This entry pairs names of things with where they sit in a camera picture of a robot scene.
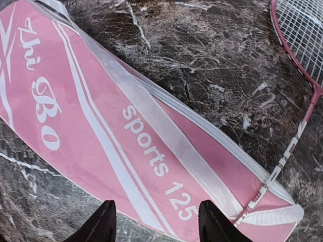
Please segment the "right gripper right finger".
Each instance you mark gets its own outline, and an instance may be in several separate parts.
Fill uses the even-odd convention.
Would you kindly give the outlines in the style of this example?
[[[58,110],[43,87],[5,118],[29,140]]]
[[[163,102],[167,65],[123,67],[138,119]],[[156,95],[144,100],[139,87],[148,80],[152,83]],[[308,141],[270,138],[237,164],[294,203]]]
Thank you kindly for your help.
[[[241,233],[211,200],[200,203],[198,225],[200,241],[249,241],[249,238]]]

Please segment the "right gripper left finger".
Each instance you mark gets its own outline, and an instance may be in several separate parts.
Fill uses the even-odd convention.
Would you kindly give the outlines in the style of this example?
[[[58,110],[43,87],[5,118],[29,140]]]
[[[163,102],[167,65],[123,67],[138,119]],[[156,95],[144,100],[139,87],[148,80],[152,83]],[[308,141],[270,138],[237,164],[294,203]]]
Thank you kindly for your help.
[[[64,242],[114,242],[117,214],[114,200],[104,201],[85,223]]]

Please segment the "pink racket bag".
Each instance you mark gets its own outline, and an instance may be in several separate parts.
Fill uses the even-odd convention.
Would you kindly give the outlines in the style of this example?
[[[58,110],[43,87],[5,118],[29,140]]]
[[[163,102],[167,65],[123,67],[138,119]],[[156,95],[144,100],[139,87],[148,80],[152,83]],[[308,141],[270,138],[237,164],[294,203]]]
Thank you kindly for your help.
[[[139,223],[198,241],[198,207],[234,221],[268,172],[105,50],[59,1],[1,10],[1,118],[71,182]]]

